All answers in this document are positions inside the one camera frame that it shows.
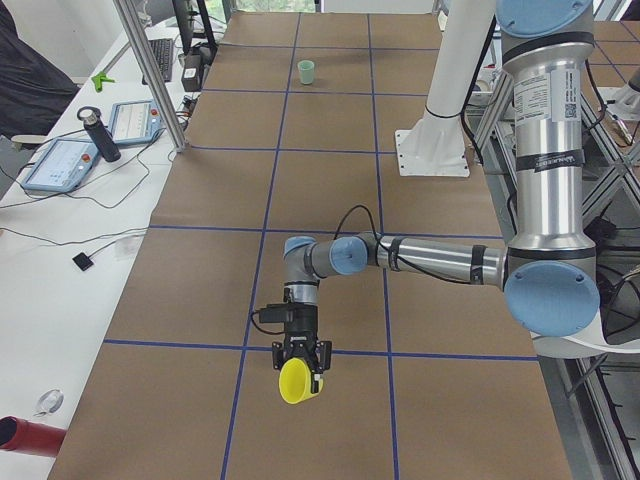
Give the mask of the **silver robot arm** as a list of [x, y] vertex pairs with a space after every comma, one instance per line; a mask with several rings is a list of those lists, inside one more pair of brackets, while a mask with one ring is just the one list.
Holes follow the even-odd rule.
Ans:
[[458, 120], [494, 30], [514, 80], [517, 232], [505, 250], [376, 231], [329, 242], [293, 237], [284, 247], [284, 301], [259, 313], [282, 325], [272, 347], [282, 398], [316, 396], [332, 345], [318, 336], [321, 280], [368, 266], [452, 283], [494, 285], [512, 317], [537, 339], [568, 342], [598, 316], [595, 246], [583, 230], [581, 69], [594, 47], [587, 1], [455, 1], [423, 117], [397, 132], [405, 176], [458, 176], [465, 168]]

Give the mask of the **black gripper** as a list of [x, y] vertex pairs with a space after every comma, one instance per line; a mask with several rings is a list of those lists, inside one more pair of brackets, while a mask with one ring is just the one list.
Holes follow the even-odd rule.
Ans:
[[332, 342], [318, 340], [318, 308], [288, 305], [284, 332], [284, 343], [271, 345], [273, 368], [280, 371], [290, 358], [312, 361], [312, 392], [319, 393], [323, 374], [331, 368]]

